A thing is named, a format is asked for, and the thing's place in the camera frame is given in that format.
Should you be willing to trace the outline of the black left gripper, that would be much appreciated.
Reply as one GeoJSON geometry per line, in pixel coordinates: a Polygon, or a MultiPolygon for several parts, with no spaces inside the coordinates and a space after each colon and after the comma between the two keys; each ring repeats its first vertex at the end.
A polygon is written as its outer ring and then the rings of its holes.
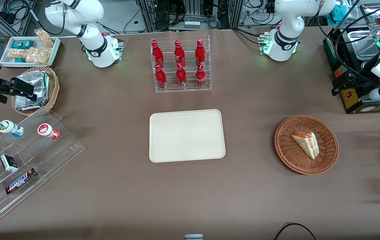
{"type": "Polygon", "coordinates": [[[370,70],[364,70],[363,75],[350,73],[349,77],[337,77],[332,81],[332,96],[349,88],[363,88],[363,96],[367,96],[372,90],[380,87],[380,78],[370,70]]]}

